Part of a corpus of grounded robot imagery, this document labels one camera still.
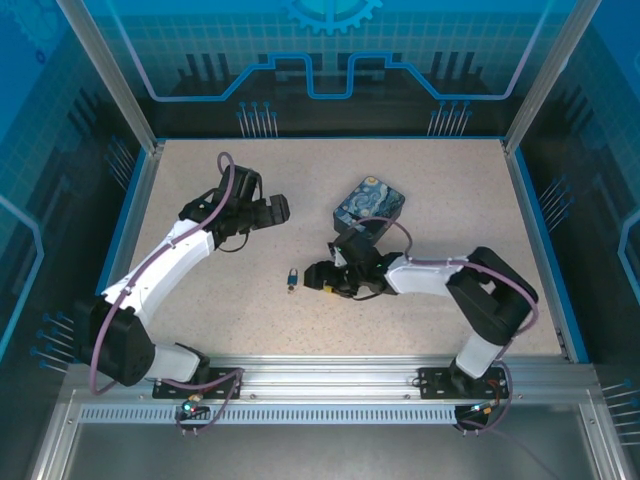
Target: speckled work surface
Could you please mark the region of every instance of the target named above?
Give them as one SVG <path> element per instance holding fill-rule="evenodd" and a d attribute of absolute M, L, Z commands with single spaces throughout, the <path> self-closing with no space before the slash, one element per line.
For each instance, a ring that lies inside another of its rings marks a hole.
<path fill-rule="evenodd" d="M 218 185 L 221 150 L 262 175 L 265 196 L 286 195 L 291 219 L 252 233 L 244 250 L 215 252 L 191 270 L 156 313 L 155 341 L 211 354 L 457 352 L 471 328 L 451 299 L 410 294 L 359 303 L 305 288 L 287 294 L 289 269 L 302 275 L 311 263 L 329 259 L 333 210 L 373 175 L 406 196 L 400 222 L 413 234 L 413 255 L 465 255 L 486 245 L 536 288 L 540 321 L 510 353 L 560 352 L 497 140 L 168 141 L 134 264 L 166 235 L 185 203 Z M 378 248 L 386 253 L 405 245 L 392 228 Z"/>

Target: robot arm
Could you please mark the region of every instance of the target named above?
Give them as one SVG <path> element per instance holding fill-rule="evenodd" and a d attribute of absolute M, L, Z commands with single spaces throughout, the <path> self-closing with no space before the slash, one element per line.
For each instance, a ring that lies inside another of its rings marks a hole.
<path fill-rule="evenodd" d="M 309 267 L 305 286 L 354 299 L 366 286 L 374 294 L 428 293 L 455 300 L 474 330 L 449 369 L 461 396 L 468 396 L 473 382 L 485 375 L 531 312 L 528 301 L 511 286 L 465 264 L 497 272 L 538 301 L 531 285 L 486 247 L 442 261 L 409 259 L 400 252 L 383 256 L 367 237 L 351 229 L 329 249 L 334 260 Z"/>
<path fill-rule="evenodd" d="M 279 225 L 289 219 L 287 199 L 283 195 L 275 195 L 270 197 L 271 205 L 268 205 L 262 198 L 260 175 L 236 166 L 235 179 L 229 187 L 231 195 L 220 214 L 201 230 L 174 245 L 175 239 L 209 217 L 223 197 L 229 176 L 230 167 L 224 172 L 218 188 L 185 205 L 171 231 L 147 257 L 166 244 L 171 246 L 144 271 L 133 287 L 126 290 L 127 296 L 113 317 L 100 350 L 98 371 L 101 373 L 125 386 L 134 385 L 143 378 L 168 378 L 196 384 L 208 380 L 209 359 L 205 355 L 180 344 L 156 345 L 146 328 L 166 295 L 228 237 L 248 235 L 252 230 Z M 259 198 L 254 199 L 257 189 Z M 140 265 L 105 289 L 100 297 L 76 304 L 76 316 L 80 321 L 76 323 L 74 350 L 76 358 L 82 362 L 91 363 L 98 331 Z"/>

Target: small padlock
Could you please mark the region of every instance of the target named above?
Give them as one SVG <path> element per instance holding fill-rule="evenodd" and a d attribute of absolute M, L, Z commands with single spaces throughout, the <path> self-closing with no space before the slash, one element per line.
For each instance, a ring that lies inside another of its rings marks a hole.
<path fill-rule="evenodd" d="M 289 276 L 287 277 L 287 290 L 289 293 L 293 293 L 298 285 L 298 269 L 292 268 L 289 270 Z"/>

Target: blue wall panel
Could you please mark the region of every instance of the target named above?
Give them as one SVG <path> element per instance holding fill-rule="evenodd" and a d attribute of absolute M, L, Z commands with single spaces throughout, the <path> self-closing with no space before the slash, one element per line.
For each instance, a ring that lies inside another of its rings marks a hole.
<path fill-rule="evenodd" d="M 44 314 L 94 293 L 140 146 L 54 1 L 0 0 L 0 38 L 0 469 L 13 480 L 30 474 L 70 360 Z"/>
<path fill-rule="evenodd" d="M 160 136 L 442 136 L 504 134 L 574 4 L 511 3 L 88 6 Z"/>
<path fill-rule="evenodd" d="M 589 355 L 633 376 L 640 362 L 639 20 L 636 1 L 603 1 L 522 143 Z"/>

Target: box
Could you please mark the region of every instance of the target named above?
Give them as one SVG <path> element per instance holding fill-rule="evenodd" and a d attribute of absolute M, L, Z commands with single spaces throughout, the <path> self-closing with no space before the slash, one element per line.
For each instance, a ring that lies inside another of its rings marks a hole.
<path fill-rule="evenodd" d="M 333 212 L 333 228 L 343 233 L 361 218 L 385 217 L 396 220 L 402 212 L 404 195 L 375 177 L 365 178 Z M 390 223 L 366 222 L 354 228 L 371 240 L 380 240 Z"/>

